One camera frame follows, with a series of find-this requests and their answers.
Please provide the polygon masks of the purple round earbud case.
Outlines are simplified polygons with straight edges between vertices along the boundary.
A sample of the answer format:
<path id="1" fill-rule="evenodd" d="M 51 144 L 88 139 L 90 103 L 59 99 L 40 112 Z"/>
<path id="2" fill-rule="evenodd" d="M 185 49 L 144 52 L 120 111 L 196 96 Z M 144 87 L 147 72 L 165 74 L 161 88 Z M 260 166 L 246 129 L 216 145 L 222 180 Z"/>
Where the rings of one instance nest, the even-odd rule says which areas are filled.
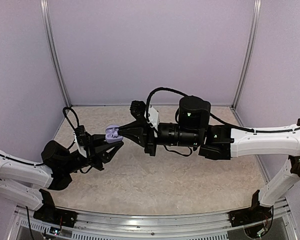
<path id="1" fill-rule="evenodd" d="M 120 142 L 123 136 L 119 135 L 119 125 L 109 125 L 105 129 L 105 140 L 108 144 Z"/>

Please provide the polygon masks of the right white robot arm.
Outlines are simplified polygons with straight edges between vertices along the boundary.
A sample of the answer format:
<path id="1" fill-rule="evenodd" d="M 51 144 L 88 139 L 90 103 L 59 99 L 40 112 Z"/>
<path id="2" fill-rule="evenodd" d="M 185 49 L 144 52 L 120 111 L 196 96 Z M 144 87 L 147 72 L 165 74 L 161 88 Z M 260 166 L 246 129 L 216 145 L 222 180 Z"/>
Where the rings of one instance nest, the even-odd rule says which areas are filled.
<path id="1" fill-rule="evenodd" d="M 123 125 L 118 133 L 154 156 L 158 145 L 189 147 L 209 160 L 230 160 L 252 155 L 286 155 L 288 159 L 275 177 L 256 191 L 246 218 L 256 222 L 265 208 L 274 205 L 300 181 L 300 119 L 296 124 L 275 128 L 244 128 L 223 121 L 211 125 L 211 104 L 186 95 L 179 101 L 177 123 L 164 123 L 149 102 L 133 101 L 130 113 L 134 122 Z"/>

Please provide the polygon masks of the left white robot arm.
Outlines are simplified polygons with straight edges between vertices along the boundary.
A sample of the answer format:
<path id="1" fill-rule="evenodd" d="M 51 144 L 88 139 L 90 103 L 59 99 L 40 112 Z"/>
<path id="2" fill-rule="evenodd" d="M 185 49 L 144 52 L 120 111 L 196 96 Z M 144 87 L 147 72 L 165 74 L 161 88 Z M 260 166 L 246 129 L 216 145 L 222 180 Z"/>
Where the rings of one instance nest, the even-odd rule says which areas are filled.
<path id="1" fill-rule="evenodd" d="M 50 191 L 66 189 L 73 173 L 83 168 L 102 171 L 124 145 L 123 137 L 108 138 L 104 134 L 88 135 L 86 145 L 75 139 L 76 150 L 71 152 L 51 140 L 41 153 L 42 162 L 11 156 L 0 150 L 0 197 L 31 210 L 39 211 L 53 223 L 60 218 Z"/>

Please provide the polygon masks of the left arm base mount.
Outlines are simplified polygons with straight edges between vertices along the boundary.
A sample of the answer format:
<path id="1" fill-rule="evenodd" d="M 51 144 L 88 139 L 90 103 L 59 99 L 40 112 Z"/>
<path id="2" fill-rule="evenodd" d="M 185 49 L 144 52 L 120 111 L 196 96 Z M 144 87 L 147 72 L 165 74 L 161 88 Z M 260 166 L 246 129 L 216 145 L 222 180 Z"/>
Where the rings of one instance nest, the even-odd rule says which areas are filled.
<path id="1" fill-rule="evenodd" d="M 72 210 L 57 208 L 48 191 L 40 189 L 39 192 L 42 196 L 42 206 L 34 211 L 33 218 L 61 227 L 74 228 L 78 213 Z"/>

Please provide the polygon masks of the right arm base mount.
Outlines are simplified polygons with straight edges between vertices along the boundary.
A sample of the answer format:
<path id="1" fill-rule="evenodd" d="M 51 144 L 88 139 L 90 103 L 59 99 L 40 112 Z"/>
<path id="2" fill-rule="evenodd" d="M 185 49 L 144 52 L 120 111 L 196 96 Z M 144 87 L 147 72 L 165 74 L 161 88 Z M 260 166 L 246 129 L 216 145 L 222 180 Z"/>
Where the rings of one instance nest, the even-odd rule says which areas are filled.
<path id="1" fill-rule="evenodd" d="M 232 210 L 228 213 L 232 227 L 244 226 L 272 218 L 272 207 L 264 207 L 260 205 L 259 193 L 260 190 L 257 190 L 252 195 L 250 207 Z"/>

